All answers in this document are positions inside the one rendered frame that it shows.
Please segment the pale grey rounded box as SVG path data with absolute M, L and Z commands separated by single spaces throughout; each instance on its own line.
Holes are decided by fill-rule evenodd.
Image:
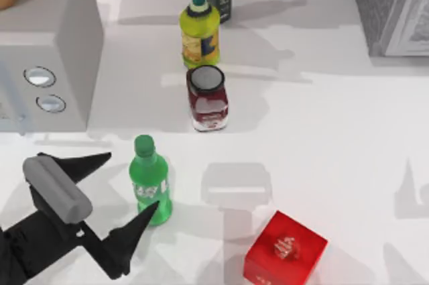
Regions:
M 23 163 L 23 173 L 64 223 L 77 224 L 92 213 L 89 198 L 52 158 L 27 158 Z

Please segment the green bottle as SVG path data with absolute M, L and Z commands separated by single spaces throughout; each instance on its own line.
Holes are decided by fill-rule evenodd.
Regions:
M 129 177 L 137 199 L 137 210 L 142 212 L 158 203 L 149 224 L 161 225 L 172 215 L 168 163 L 157 153 L 154 139 L 150 135 L 137 136 L 134 139 L 134 151 L 134 158 L 129 165 Z

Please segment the small round microwave knob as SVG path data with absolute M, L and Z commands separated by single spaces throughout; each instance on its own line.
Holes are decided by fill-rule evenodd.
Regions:
M 57 95 L 37 97 L 36 105 L 47 113 L 61 113 L 66 109 L 66 102 Z

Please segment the large round microwave knob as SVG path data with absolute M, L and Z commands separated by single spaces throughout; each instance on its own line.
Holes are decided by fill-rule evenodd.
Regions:
M 56 83 L 56 75 L 42 66 L 26 68 L 23 75 L 26 81 L 35 87 L 47 88 Z

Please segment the red jar with grey lid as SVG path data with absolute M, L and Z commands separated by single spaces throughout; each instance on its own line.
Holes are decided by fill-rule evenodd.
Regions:
M 212 65 L 191 68 L 186 72 L 186 85 L 195 130 L 208 132 L 224 129 L 229 116 L 224 72 Z

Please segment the pale microwave oven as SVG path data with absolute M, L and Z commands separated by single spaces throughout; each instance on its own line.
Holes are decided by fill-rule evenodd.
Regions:
M 0 132 L 84 131 L 103 49 L 97 0 L 18 0 L 0 11 Z M 56 83 L 35 87 L 26 68 L 42 66 Z M 61 113 L 47 113 L 36 98 L 57 95 Z

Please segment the red box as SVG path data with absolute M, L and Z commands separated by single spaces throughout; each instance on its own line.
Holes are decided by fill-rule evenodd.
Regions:
M 243 276 L 254 285 L 306 285 L 328 241 L 276 211 L 245 255 Z

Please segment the yellow bottle with teal cap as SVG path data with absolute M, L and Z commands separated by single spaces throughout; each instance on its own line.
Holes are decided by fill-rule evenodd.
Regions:
M 182 59 L 188 69 L 220 60 L 220 13 L 207 0 L 191 0 L 180 14 Z

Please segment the pale grey cabinet door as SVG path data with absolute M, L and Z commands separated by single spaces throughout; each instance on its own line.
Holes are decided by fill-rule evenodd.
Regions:
M 429 0 L 395 0 L 386 56 L 429 57 Z

